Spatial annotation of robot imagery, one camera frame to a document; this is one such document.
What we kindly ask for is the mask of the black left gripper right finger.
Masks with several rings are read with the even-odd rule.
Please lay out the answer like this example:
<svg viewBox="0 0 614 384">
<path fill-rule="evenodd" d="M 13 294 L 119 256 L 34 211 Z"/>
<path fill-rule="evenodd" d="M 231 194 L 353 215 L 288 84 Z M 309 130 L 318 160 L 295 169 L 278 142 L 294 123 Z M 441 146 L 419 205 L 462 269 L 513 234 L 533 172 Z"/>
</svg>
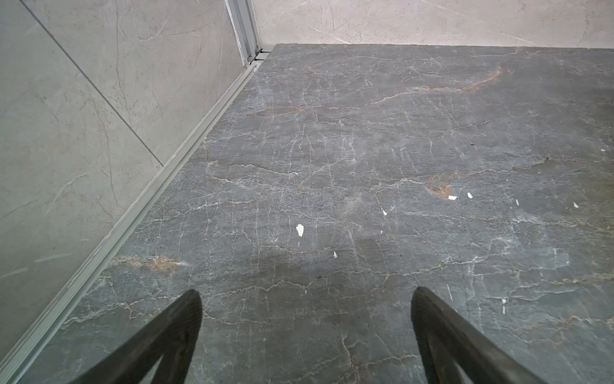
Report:
<svg viewBox="0 0 614 384">
<path fill-rule="evenodd" d="M 542 383 L 430 289 L 419 286 L 411 320 L 429 383 Z"/>
</svg>

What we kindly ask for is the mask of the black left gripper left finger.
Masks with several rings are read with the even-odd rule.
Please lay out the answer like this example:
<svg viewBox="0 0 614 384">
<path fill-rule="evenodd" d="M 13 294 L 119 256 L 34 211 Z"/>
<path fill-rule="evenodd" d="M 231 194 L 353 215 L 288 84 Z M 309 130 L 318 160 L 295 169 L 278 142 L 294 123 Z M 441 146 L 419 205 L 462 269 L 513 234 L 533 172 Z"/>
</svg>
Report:
<svg viewBox="0 0 614 384">
<path fill-rule="evenodd" d="M 139 383 L 155 368 L 153 383 L 183 383 L 202 320 L 198 291 L 189 290 L 74 383 Z"/>
</svg>

